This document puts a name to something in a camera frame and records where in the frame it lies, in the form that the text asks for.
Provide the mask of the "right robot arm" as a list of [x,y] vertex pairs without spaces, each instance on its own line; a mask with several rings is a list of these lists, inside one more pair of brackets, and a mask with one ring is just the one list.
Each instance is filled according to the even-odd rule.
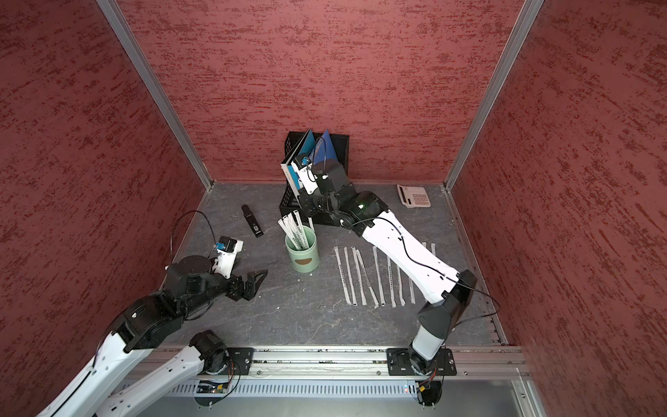
[[324,213],[388,255],[426,300],[419,329],[407,349],[413,370],[430,375],[435,357],[472,300],[477,278],[445,264],[414,238],[389,206],[371,191],[357,191],[337,160],[309,161],[298,176],[298,202],[308,215]]

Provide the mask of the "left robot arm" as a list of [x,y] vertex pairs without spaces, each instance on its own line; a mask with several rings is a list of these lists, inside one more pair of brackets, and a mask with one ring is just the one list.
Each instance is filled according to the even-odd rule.
[[191,255],[166,268],[163,287],[134,302],[106,329],[91,360],[43,411],[43,416],[135,416],[182,382],[198,375],[236,382],[248,361],[229,352],[211,330],[159,368],[126,389],[126,376],[186,321],[203,317],[222,297],[250,301],[269,274],[251,271],[245,278],[215,271],[211,259]]

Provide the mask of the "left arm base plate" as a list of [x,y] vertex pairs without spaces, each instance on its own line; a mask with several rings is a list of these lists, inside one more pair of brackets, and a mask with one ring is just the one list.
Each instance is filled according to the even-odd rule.
[[254,362],[255,349],[252,347],[228,347],[221,369],[222,375],[246,376]]

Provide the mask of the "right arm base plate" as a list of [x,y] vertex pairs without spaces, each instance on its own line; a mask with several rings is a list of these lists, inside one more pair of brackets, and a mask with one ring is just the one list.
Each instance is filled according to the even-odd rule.
[[455,376],[457,369],[451,349],[440,349],[431,360],[413,349],[388,349],[387,368],[392,376]]

